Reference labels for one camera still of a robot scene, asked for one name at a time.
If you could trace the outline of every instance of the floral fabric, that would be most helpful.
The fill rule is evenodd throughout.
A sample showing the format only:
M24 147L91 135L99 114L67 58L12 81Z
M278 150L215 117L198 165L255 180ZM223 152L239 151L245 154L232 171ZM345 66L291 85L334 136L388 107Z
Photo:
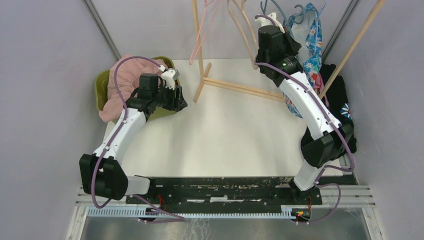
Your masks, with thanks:
M323 34L321 32L321 21L319 19L319 12L312 3L308 3L304 7L304 13L298 12L288 18L288 26L293 26L295 18L300 17L302 14L307 15L309 12L315 12L317 16L313 21L309 21L310 29L306 39L295 39L295 41L302 43L305 41L306 47L309 49L310 58L303 63L303 70L307 75L310 85L314 89L320 89L323 87L322 78L320 76L321 59L322 59L322 46L323 46ZM299 113L293 102L283 93L285 97L285 104L287 105L290 112L301 118L302 115Z

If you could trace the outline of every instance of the green laundry basket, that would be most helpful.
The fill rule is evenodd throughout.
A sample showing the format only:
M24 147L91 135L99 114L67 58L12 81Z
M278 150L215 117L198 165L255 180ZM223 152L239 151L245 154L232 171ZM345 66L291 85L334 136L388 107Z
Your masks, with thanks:
M165 64L168 66L168 68L175 68L172 60L166 56L157 56L157 57L153 57L152 59L156 59L156 60L162 59L165 62ZM180 84L180 81L178 79L176 80L176 82L178 85ZM95 83L94 83L95 102L96 102L96 107L98 111L102 111L103 107L108 101L108 83L109 83L109 70L106 70L100 73L95 79ZM148 119L153 120L160 117L172 115L175 113L176 113L175 111L169 111L169 110L163 109L162 107L158 107L156 108L156 111L154 111L154 113Z

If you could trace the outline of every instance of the wooden dowel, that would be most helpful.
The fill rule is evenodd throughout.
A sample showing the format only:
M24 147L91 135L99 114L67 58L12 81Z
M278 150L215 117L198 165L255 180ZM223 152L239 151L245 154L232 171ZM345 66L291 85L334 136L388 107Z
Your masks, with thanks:
M349 57L357 47L359 41L364 36L365 32L368 30L368 27L371 25L371 23L376 18L377 14L379 13L380 9L382 9L384 3L386 0L378 0L374 7L372 8L371 12L369 13L368 17L366 18L365 22L362 25L362 28L360 29L358 35L356 36L355 40L352 43L352 46L350 46L349 50L347 51L346 55L344 56L343 60L340 62L340 64L337 66L335 71L331 74L330 78L327 81L327 84L324 87L324 90L319 94L319 98L322 99L326 92L329 90L330 86L333 84L334 80L336 79L337 75L342 70L345 63L348 61Z
M231 86L231 85L222 84L222 83L215 82L215 81L205 80L204 84L210 85L210 86L215 86L215 87L222 88L222 89L233 90L233 91L244 93L244 94L254 95L254 96L258 96L258 97L262 97L262 98L266 98L266 99L271 99L271 100L275 100L275 101L279 101L279 102L284 102L283 96L268 95L268 94L260 93L258 91L251 91L251 90L247 90L247 89L243 89L243 88L239 88L239 87L234 87L234 86Z
M215 83L215 85L219 85L222 88L229 87L231 89L240 89L240 90L243 90L243 91L258 93L260 95L268 95L270 97L284 99L284 97L281 93L266 91L266 90L263 90L263 89L260 89L260 88L245 86L245 85L241 85L241 84L237 84L237 83L233 83L233 82L222 81L222 80L213 79L213 78L209 78L209 77L205 77L204 82L205 82L205 84L208 84L208 85L211 85L210 83Z
M253 47L254 47L253 54L256 55L258 53L258 42L256 41L256 34L255 34L255 31L253 31L251 21L249 20L248 16L245 13L245 3L246 3L246 1L247 0L241 0L241 5L239 6L238 9L241 11L241 14L243 15L244 20L246 21L247 26L249 28L250 35L251 35L252 40L253 40Z
M208 63L207 64L207 66L206 66L206 70L204 71L204 75L203 75L203 78L207 78L208 77L208 75L209 75L209 71L211 70L211 67L212 67L212 63Z
M193 10L193 19L194 19L194 31L196 33L196 36L199 35L199 12L198 12L198 3L197 0L191 0L191 8ZM194 102L197 103L200 93L202 92L203 89L203 85L204 85L204 80L203 78L205 77L205 71L204 71L204 67L203 67L203 55L202 55L202 46L201 46L201 37L199 36L199 38L197 39L196 42L196 47L199 48L198 50L198 54L197 54L197 59L198 59L198 63L199 63L199 71L200 71L200 84L199 87L197 88L196 94L194 95Z

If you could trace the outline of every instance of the blue floral garment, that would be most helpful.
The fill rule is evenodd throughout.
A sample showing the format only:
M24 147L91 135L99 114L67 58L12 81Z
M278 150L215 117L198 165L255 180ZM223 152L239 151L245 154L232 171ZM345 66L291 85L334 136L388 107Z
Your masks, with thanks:
M310 58L303 63L303 70L307 75L307 79L312 87L315 86L315 81L319 77L320 69L321 69L321 58L322 58L322 40L323 34L321 32L321 21L319 19L320 13L315 8L312 3L308 3L304 7L304 14L308 12L315 12L315 20L313 20L309 34L305 39L305 45L309 49ZM291 28L294 24L295 18L300 17L302 12L296 13L288 18L288 26ZM287 105L290 112L295 114L297 117L301 118L302 115L299 113L293 102L284 94L285 104Z
M348 118L350 121L352 121L352 117L351 117L351 109L349 108L349 103L345 103L343 105L343 107L340 110L341 115L345 116L346 118Z

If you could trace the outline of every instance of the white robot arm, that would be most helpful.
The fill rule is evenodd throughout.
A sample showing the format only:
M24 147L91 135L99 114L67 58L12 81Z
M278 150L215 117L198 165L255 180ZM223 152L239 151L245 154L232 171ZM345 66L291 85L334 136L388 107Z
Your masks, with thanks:
M283 25L281 24L281 22L279 22L277 20L277 14L275 12L271 12L270 14L267 15L270 19L273 20L274 24L279 28L279 30L282 33L285 33L286 31L284 30ZM269 19L265 18L265 17L258 17L258 15L255 16L255 22L259 23L261 27L263 26L270 26L270 25L274 25Z
M114 200L148 193L151 184L149 178L127 176L122 170L124 154L156 107L175 112L187 107L182 87L176 81L179 72L173 68L165 70L164 66L159 69L164 71L161 77L156 74L140 76L139 87L125 102L127 109L122 110L110 135L93 154L83 154L79 160L85 193L91 194L94 190L96 196Z
M353 135L349 124L342 125L309 84L303 67L296 59L300 44L278 26L264 24L258 31L256 64L286 94L306 121L312 140L302 143L302 167L290 182L295 198L302 198L315 186L325 165L345 151L338 133L348 142Z
M304 72L298 71L291 76L302 82L303 85L307 86L308 91L312 92L314 97L319 99L318 95L309 84L308 78ZM285 93L296 106L297 110L306 121L307 127L310 130L310 135L314 140L318 140L322 138L324 134L329 134L334 131L330 124L328 124L328 121L321 112L321 109L312 99L312 96L298 83L291 79L286 79L281 83L279 89ZM324 109L327 109L322 101L319 102ZM340 121L335 118L330 111L327 112L327 115L330 117L334 125L341 125ZM306 160L303 160L302 167L294 177L294 183L301 191L306 191L312 188L314 186L314 180L317 178L324 166L316 168L311 166Z

